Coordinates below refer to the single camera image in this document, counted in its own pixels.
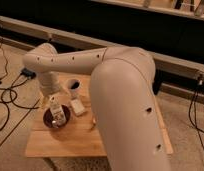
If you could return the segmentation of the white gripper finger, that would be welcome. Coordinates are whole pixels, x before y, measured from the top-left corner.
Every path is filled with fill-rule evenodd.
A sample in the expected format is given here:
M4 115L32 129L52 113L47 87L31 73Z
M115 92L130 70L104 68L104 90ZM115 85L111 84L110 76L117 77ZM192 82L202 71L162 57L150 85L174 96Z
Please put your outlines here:
M46 105L48 104L48 101L49 101L49 97L48 96L43 96L40 99L40 108L44 109L46 107Z
M66 106L67 105L67 97L66 97L65 93L59 93L58 94L58 100L59 100L59 103L62 106Z

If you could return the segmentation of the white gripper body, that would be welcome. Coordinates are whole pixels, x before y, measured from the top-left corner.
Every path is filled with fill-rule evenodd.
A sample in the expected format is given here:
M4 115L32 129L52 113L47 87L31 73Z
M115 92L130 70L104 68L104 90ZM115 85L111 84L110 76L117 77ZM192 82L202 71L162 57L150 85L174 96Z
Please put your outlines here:
M57 76L53 72L38 74L39 87L44 96L55 94L61 90Z

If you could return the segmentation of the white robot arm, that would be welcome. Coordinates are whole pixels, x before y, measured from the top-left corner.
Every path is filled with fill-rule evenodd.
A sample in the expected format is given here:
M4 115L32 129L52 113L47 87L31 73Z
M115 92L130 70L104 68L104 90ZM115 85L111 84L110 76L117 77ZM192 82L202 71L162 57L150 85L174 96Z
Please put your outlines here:
M89 96L112 171L171 171L158 123L153 57L139 47L59 53L43 43L23 57L44 95L59 91L56 72L90 76Z

